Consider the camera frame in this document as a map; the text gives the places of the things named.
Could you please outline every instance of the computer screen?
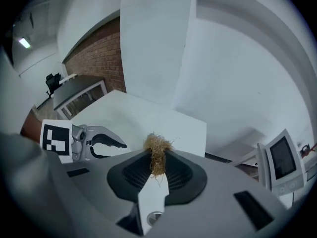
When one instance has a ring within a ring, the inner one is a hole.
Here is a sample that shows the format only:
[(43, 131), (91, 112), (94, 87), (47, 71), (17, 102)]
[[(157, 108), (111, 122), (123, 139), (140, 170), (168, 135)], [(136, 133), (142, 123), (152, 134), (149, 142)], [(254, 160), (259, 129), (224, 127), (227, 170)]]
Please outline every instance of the computer screen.
[(293, 154), (285, 136), (270, 147), (270, 151), (273, 158), (276, 179), (280, 179), (296, 170)]

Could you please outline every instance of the ceiling light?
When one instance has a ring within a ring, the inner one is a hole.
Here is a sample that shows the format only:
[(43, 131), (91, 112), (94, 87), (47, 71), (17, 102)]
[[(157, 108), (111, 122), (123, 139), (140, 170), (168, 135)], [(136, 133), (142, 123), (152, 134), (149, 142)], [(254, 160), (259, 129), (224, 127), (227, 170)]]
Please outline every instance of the ceiling light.
[(26, 39), (22, 38), (21, 40), (19, 40), (19, 43), (21, 43), (25, 48), (29, 48), (31, 47), (31, 45), (26, 41)]

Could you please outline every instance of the monitor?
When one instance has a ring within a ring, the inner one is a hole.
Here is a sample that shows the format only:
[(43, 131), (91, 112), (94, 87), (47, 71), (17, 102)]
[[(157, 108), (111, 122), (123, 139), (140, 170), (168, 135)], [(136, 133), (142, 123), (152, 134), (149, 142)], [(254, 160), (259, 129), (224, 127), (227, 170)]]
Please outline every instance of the monitor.
[(265, 151), (275, 195), (282, 196), (304, 186), (304, 163), (286, 129), (265, 146)]

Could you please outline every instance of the desk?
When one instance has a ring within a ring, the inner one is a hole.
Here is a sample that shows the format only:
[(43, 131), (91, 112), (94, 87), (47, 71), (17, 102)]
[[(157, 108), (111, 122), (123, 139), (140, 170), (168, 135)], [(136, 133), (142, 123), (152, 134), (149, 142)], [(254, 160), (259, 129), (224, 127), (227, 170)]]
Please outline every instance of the desk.
[(107, 93), (103, 77), (80, 75), (71, 81), (65, 82), (61, 87), (54, 91), (54, 110), (56, 110), (63, 119), (67, 120), (68, 118), (62, 109), (79, 96), (97, 86), (101, 86), (104, 94)]
[(66, 82), (66, 81), (68, 81), (68, 80), (70, 80), (71, 78), (74, 78), (74, 77), (76, 77), (77, 76), (77, 74), (71, 74), (71, 75), (69, 75), (69, 76), (67, 76), (67, 77), (65, 77), (65, 78), (63, 78), (62, 80), (60, 80), (59, 81), (59, 83), (62, 85), (64, 82)]
[[(72, 121), (74, 125), (104, 126), (127, 144), (127, 148), (122, 149), (98, 143), (94, 145), (94, 151), (99, 155), (114, 156), (141, 149), (147, 135), (155, 132), (174, 141), (173, 146), (177, 150), (205, 156), (205, 122), (119, 91), (101, 97)], [(168, 195), (166, 176), (158, 177), (157, 180), (149, 178), (139, 194), (144, 234), (151, 229), (147, 224), (147, 216), (153, 211), (163, 212), (165, 196)]]

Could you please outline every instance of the dried grass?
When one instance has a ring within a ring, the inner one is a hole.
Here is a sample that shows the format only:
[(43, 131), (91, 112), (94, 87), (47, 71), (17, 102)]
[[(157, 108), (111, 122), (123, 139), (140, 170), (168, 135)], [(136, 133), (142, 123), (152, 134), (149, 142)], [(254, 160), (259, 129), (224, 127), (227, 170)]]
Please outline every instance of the dried grass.
[(151, 133), (143, 144), (143, 149), (152, 151), (150, 170), (157, 177), (165, 173), (165, 150), (172, 149), (172, 143), (165, 140), (163, 136)]

